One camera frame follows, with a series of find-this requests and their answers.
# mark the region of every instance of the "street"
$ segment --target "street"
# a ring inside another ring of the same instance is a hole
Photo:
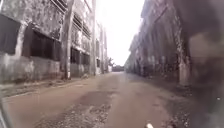
[[[189,127],[188,112],[196,104],[189,96],[171,84],[110,73],[7,97],[5,103],[15,128],[175,128]]]

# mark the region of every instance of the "sky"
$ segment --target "sky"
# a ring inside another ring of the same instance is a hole
[[[138,32],[144,0],[97,0],[96,18],[107,32],[108,57],[124,65]]]

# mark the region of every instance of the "building facade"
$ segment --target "building facade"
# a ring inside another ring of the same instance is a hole
[[[94,29],[95,1],[74,0],[70,6],[71,1],[1,0],[0,28],[5,30],[0,32],[1,82],[96,72],[91,68],[97,63],[91,61],[97,55],[95,34],[106,32]],[[98,42],[101,46],[106,38]]]
[[[145,0],[126,70],[174,75],[180,84],[223,80],[224,2]]]

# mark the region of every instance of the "industrial building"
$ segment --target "industrial building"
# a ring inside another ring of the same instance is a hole
[[[95,4],[95,0],[1,0],[0,81],[107,72],[106,30],[97,23]]]
[[[182,85],[222,81],[224,2],[145,0],[126,71]]]

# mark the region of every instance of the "window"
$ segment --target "window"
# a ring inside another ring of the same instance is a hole
[[[60,12],[65,13],[68,5],[65,0],[51,0],[51,2],[60,10]]]
[[[0,51],[15,54],[20,23],[0,14]]]
[[[100,67],[100,60],[99,59],[96,59],[96,66]]]
[[[96,56],[100,57],[100,42],[96,41]]]
[[[90,64],[90,56],[86,53],[82,53],[82,64],[89,65]]]
[[[33,30],[30,56],[60,61],[60,42]]]
[[[80,64],[80,51],[71,48],[71,63]]]

